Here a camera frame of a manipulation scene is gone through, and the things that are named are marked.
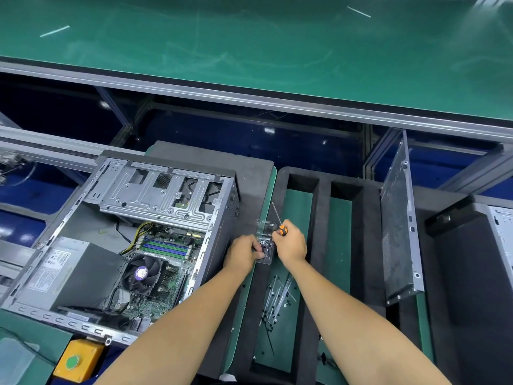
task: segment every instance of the black fan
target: black fan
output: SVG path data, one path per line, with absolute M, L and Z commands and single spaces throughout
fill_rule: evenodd
M 121 279 L 122 288 L 143 296 L 150 296 L 158 282 L 163 263 L 159 258 L 147 256 L 132 258 Z

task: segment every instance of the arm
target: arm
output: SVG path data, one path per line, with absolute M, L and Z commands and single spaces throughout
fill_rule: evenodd
M 235 239 L 224 268 L 139 336 L 96 384 L 189 385 L 235 292 L 254 260 L 263 258 L 261 251 L 253 235 Z
M 398 329 L 344 293 L 305 260 L 305 237 L 289 220 L 273 234 L 279 258 L 292 273 L 324 342 L 347 382 L 449 384 L 438 368 Z

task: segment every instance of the blue ram slot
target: blue ram slot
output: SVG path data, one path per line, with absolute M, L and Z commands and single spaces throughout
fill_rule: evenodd
M 178 246 L 177 244 L 174 244 L 173 242 L 163 242 L 161 240 L 155 240 L 155 239 L 152 239 L 151 242 L 162 243 L 162 244 L 166 244 L 166 245 L 169 245 L 169 246 L 175 246 L 175 247 L 183 248 L 184 250 L 189 250 L 189 247 Z
M 170 250 L 169 248 L 159 247 L 159 246 L 153 246 L 153 245 L 151 245 L 151 244 L 145 244 L 145 245 L 143 246 L 143 250 L 144 250 L 145 248 L 152 248 L 152 249 L 154 249 L 154 250 L 158 250 L 158 251 L 162 251 L 162 252 L 169 252 L 169 253 L 171 253 L 171 254 L 181 255 L 181 256 L 183 256 L 183 257 L 185 257 L 185 255 L 187 255 L 187 253 L 186 253 L 186 252 L 179 252 L 179 251 L 175 251 L 175 250 Z

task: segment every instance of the forearm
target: forearm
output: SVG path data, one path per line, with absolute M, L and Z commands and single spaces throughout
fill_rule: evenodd
M 392 324 L 338 289 L 306 261 L 293 263 L 289 270 L 350 385 L 449 383 Z
M 221 270 L 146 330 L 97 384 L 188 385 L 244 277 Z

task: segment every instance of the yellow control box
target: yellow control box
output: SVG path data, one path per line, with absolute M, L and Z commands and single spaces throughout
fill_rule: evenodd
M 64 350 L 53 375 L 77 383 L 89 379 L 103 348 L 104 345 L 85 339 L 72 340 Z

